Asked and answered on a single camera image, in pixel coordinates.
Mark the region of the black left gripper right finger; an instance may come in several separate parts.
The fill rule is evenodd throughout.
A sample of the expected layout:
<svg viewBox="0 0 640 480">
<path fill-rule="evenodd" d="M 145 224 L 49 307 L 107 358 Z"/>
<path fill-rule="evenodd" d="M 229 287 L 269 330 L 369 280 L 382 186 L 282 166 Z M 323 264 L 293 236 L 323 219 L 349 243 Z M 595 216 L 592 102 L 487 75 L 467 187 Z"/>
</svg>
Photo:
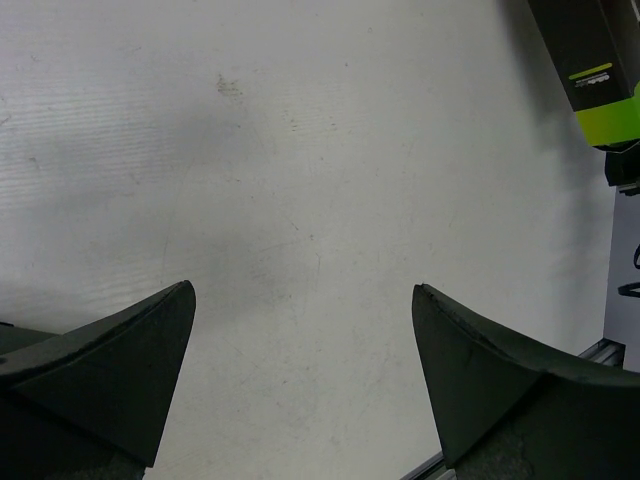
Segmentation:
<svg viewBox="0 0 640 480">
<path fill-rule="evenodd" d="M 639 376 L 574 356 L 417 285 L 413 327 L 459 479 L 636 479 Z"/>
</svg>

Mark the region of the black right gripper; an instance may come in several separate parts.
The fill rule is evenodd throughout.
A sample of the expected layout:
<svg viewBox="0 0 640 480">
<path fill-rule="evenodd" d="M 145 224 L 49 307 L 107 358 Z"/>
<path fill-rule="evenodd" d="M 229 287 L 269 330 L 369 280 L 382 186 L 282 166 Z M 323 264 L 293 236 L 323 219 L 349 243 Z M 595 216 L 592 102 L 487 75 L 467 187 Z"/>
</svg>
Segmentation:
<svg viewBox="0 0 640 480">
<path fill-rule="evenodd" d="M 624 195 L 639 194 L 639 141 L 608 150 L 605 176 L 609 186 Z"/>
</svg>

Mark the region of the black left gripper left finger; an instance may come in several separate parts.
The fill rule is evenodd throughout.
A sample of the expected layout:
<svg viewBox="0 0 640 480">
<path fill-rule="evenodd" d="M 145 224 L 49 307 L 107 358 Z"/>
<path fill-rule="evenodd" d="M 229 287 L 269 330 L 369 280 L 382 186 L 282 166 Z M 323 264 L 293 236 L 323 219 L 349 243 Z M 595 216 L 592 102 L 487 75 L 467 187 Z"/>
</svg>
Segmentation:
<svg viewBox="0 0 640 480">
<path fill-rule="evenodd" d="M 1 325 L 1 476 L 141 479 L 195 318 L 181 281 L 64 334 Z"/>
</svg>

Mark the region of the black green razor box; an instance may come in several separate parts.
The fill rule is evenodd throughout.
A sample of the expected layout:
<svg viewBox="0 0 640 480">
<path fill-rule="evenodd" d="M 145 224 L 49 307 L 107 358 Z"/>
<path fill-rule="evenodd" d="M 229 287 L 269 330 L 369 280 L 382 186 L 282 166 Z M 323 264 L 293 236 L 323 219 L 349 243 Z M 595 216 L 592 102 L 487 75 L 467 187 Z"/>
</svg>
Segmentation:
<svg viewBox="0 0 640 480">
<path fill-rule="evenodd" d="M 528 3 L 587 143 L 639 139 L 639 3 Z"/>
</svg>

